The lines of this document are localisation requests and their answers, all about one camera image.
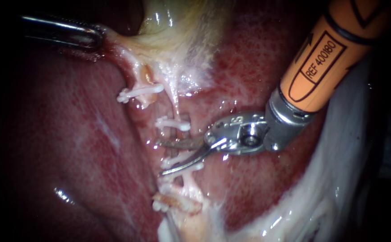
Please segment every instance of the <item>black ring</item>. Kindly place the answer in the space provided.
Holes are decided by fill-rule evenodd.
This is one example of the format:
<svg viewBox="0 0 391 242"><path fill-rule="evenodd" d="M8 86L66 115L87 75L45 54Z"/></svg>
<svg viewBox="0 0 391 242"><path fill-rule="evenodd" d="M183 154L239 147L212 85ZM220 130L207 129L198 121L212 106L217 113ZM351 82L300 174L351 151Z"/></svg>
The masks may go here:
<svg viewBox="0 0 391 242"><path fill-rule="evenodd" d="M330 12L327 10L324 13L325 20L327 23L331 26L332 29L334 29L339 35L343 36L345 39L358 43L358 44L364 44L364 45L374 45L379 42L379 39L366 39L359 37L357 35L354 35L350 33L349 31L341 28L331 17Z"/></svg>

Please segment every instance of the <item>metal grasper tip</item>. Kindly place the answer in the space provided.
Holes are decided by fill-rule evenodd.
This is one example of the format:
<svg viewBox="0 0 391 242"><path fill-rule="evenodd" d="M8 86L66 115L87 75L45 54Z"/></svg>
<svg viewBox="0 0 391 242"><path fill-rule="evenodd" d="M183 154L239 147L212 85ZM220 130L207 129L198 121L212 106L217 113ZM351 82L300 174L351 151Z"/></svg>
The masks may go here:
<svg viewBox="0 0 391 242"><path fill-rule="evenodd" d="M199 148L195 153L193 153L186 160L179 162L172 166L170 169L164 170L159 173L160 176L167 176L171 174L175 174L181 172L183 170L188 169L204 160L210 153L212 149L207 144L204 144L201 148Z"/></svg>
<svg viewBox="0 0 391 242"><path fill-rule="evenodd" d="M177 163L175 166L172 166L170 169L160 172L159 175L167 176L170 174L176 174L190 167L193 167L199 164L200 162L203 162L204 158L206 158L211 153L217 151L217 148L225 144L226 142L227 142L226 138L218 140L212 145L203 142L203 145L194 154L192 154L184 161Z"/></svg>
<svg viewBox="0 0 391 242"><path fill-rule="evenodd" d="M44 43L97 51L103 44L103 33L98 26L49 14L20 15L24 37Z"/></svg>

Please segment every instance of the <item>metal clamp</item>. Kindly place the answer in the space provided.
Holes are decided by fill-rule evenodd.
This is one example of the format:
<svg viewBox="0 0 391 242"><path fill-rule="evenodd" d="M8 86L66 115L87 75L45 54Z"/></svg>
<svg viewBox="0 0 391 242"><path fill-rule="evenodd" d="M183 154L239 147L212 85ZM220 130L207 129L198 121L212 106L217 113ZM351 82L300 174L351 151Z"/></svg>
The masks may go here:
<svg viewBox="0 0 391 242"><path fill-rule="evenodd" d="M267 122L263 112L240 112L216 121L204 135L212 145L223 139L216 150L232 155L255 154L264 151L263 139Z"/></svg>

